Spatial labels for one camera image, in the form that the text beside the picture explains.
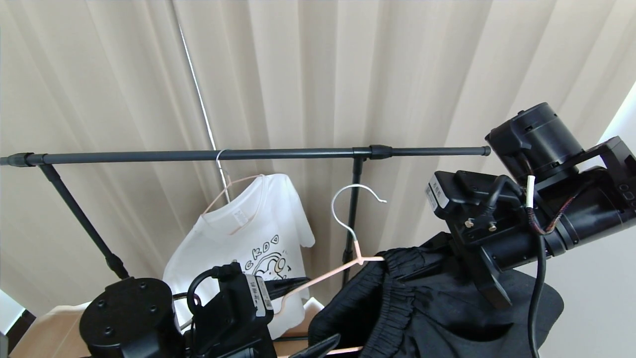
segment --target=t-shirt sleeve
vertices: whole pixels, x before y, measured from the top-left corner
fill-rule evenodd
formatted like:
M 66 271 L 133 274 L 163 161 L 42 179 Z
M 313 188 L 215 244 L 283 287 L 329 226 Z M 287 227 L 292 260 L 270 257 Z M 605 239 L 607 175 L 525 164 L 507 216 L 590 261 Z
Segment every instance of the t-shirt sleeve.
M 294 216 L 294 223 L 296 224 L 296 231 L 298 232 L 298 242 L 301 246 L 312 247 L 315 243 L 314 233 L 309 226 L 309 221 L 307 221 L 307 215 L 300 202 L 300 197 L 288 176 L 286 177 L 286 186 L 289 204 Z

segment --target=beige curtain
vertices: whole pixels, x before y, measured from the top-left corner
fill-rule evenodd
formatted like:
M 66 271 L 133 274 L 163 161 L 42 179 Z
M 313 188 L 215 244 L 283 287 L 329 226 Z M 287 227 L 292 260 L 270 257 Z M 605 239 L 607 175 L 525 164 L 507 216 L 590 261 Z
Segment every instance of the beige curtain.
M 584 147 L 636 81 L 636 3 L 562 1 L 111 1 L 0 3 L 2 154 L 210 148 L 181 25 L 221 148 L 481 146 L 549 102 Z M 232 178 L 287 173 L 316 245 L 342 259 L 331 196 L 351 160 L 226 162 Z M 219 190 L 213 163 L 59 166 L 135 276 L 163 265 Z M 369 161 L 357 229 L 366 254 L 444 229 L 427 208 L 436 169 L 503 173 L 495 156 Z M 35 313 L 113 282 L 35 168 L 3 168 L 1 287 Z M 338 213 L 347 214 L 346 196 Z M 326 301 L 334 279 L 314 294 Z

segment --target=white wall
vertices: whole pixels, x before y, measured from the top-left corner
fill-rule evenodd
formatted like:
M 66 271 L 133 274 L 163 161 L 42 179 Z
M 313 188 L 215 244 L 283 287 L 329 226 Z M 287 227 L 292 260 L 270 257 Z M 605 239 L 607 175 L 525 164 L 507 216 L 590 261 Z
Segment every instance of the white wall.
M 600 141 L 616 135 L 636 152 L 636 86 Z M 636 227 L 550 259 L 547 268 L 565 311 L 542 358 L 636 357 Z M 534 276 L 536 266 L 521 271 Z
M 23 311 L 19 303 L 0 290 L 0 332 L 6 334 Z

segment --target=white t-shirt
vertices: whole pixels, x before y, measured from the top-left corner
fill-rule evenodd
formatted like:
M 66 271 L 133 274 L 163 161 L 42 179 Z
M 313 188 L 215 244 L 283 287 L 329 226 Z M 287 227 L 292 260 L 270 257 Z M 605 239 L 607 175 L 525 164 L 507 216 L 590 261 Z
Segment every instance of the white t-shirt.
M 298 193 L 284 174 L 256 178 L 226 206 L 201 215 L 174 252 L 163 272 L 163 281 L 173 293 L 187 292 L 201 272 L 237 260 L 243 272 L 278 280 L 305 276 L 300 245 L 311 247 L 314 234 L 309 227 Z M 216 280 L 204 280 L 197 287 L 203 304 L 218 292 Z M 300 324 L 305 316 L 303 291 L 290 297 L 285 310 L 268 328 L 272 339 Z M 280 310 L 281 299 L 272 302 Z M 179 324 L 192 317 L 184 299 L 175 302 Z

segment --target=printed graphic on t-shirt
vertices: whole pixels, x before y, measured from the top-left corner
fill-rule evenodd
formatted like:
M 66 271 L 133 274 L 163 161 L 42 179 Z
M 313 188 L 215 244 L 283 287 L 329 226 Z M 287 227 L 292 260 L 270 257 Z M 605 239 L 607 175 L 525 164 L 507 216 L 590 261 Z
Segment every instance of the printed graphic on t-shirt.
M 252 258 L 245 263 L 245 271 L 252 270 L 254 276 L 264 276 L 269 280 L 287 278 L 291 267 L 287 264 L 287 250 L 277 251 L 279 236 L 274 235 L 259 247 L 252 249 Z

